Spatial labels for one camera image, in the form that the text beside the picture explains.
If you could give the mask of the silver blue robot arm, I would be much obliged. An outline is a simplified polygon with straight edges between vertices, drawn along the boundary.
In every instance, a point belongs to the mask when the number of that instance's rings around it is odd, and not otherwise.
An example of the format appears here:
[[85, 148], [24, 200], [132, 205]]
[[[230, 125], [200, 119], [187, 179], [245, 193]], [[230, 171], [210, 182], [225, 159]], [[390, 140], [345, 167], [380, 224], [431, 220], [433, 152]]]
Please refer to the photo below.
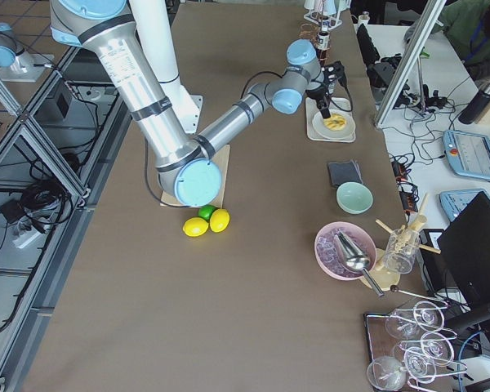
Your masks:
[[210, 203], [222, 175], [218, 150], [268, 108], [294, 114], [304, 96], [323, 102], [329, 77], [310, 41], [287, 49], [281, 78], [259, 83], [199, 134], [201, 105], [181, 84], [163, 1], [52, 1], [51, 30], [60, 43], [94, 52], [156, 157], [158, 183], [187, 207]]

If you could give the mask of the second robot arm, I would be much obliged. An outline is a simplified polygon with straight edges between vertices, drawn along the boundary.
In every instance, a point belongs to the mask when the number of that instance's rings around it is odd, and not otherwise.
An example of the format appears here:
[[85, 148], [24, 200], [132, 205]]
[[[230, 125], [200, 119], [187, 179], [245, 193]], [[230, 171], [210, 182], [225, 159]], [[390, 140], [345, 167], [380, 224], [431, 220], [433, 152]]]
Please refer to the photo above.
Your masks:
[[43, 73], [43, 58], [29, 53], [7, 23], [0, 22], [0, 79], [36, 82]]

